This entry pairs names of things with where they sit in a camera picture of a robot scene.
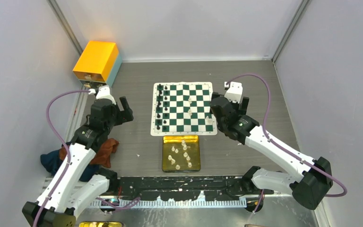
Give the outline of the yellow transparent tray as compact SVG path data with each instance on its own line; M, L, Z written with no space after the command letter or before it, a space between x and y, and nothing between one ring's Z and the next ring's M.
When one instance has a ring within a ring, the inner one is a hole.
M197 135L164 136L162 171L165 173L198 172L201 170L199 137Z

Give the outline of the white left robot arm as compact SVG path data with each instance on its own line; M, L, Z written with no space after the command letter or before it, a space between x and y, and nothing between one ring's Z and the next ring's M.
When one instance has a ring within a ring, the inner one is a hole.
M72 227L79 215L97 197L114 195L120 181L115 171L100 168L76 192L73 191L85 168L108 139L114 126L133 121L126 97L120 97L123 110L109 98L97 98L89 121L75 131L67 155L54 178L35 202L26 202L22 213L32 227Z

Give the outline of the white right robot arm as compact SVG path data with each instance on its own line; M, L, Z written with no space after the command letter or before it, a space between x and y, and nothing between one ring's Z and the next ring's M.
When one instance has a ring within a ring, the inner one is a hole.
M284 172L272 172L259 166L251 167L243 176L244 190L256 194L267 189L292 195L303 207L315 210L333 185L330 178L316 169L331 174L330 162L314 159L295 149L286 153L288 146L264 130L258 121L247 116L246 109L233 104L224 95L214 93L210 101L211 113L217 128L228 138L262 153Z

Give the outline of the green white chess board mat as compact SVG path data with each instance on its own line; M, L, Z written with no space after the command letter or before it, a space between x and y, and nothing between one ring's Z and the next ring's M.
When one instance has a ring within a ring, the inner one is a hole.
M213 94L211 82L160 82L153 86L152 116L150 134L151 136L172 136L172 135L216 135L216 120L210 113L210 101ZM161 95L162 99L162 124L161 129L157 130L158 120L156 115L157 96ZM168 119L164 119L164 108L168 108ZM192 110L192 116L188 115L188 110ZM205 123L205 117L212 119L212 124Z

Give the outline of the orange cloth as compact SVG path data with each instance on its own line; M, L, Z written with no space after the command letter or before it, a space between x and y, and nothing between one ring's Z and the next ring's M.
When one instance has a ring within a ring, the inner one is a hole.
M60 150L60 159L70 168L84 169L88 165L100 165L106 168L111 167L111 155L117 150L119 143L115 139L107 139L99 146L98 151L87 148L80 143L71 143L69 146L62 146Z

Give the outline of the yellow teal drawer box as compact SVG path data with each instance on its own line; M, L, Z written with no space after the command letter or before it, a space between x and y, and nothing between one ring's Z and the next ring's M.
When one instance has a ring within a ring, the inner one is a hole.
M88 89L112 86L123 62L115 42L89 41L73 68L73 73Z

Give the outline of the dark blue cloth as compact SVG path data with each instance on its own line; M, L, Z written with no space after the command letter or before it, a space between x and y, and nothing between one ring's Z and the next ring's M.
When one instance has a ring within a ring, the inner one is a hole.
M40 155L40 162L51 176L55 176L63 162L63 160L60 159L60 150L58 149L51 151L48 154ZM88 182L99 168L99 165L88 165L81 174L79 181Z

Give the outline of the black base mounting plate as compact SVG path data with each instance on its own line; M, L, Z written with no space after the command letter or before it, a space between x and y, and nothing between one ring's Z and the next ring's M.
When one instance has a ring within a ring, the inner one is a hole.
M260 189L241 176L121 177L118 188L104 196L119 195L123 200L195 201L203 193L205 201L234 201L242 196L258 196Z

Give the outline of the aluminium frame rail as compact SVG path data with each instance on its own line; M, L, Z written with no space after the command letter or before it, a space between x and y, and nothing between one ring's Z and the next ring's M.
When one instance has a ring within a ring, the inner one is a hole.
M205 201L204 194L201 193L199 198L195 201L163 201L160 198L155 201L142 201L140 200L134 208L136 209L191 209L191 208L254 208L254 202L257 201L258 196L242 196L234 201ZM104 196L101 198L106 201L112 201L119 206L126 206L131 200L123 200L119 195Z

